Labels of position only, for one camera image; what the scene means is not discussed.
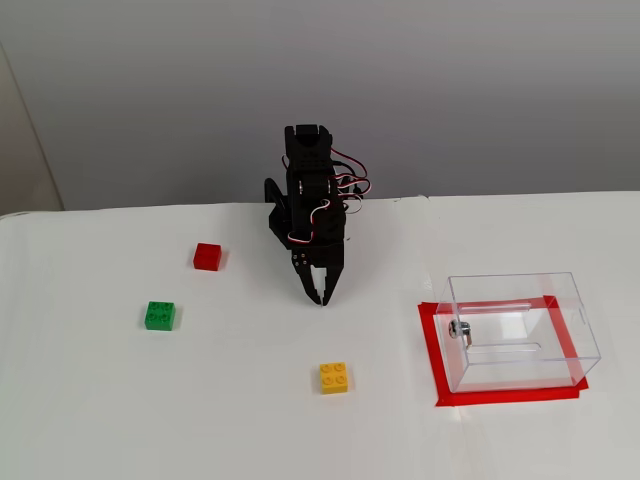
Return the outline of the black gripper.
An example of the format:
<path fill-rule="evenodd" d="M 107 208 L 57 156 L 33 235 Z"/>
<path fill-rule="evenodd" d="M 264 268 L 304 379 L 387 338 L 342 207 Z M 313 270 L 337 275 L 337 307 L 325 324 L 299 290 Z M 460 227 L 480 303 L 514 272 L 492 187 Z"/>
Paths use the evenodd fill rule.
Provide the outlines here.
<path fill-rule="evenodd" d="M 321 199 L 309 213 L 293 218 L 287 240 L 291 261 L 307 296 L 317 305 L 327 306 L 344 268 L 346 213 L 335 200 Z M 324 295 L 318 294 L 311 267 L 325 268 Z"/>

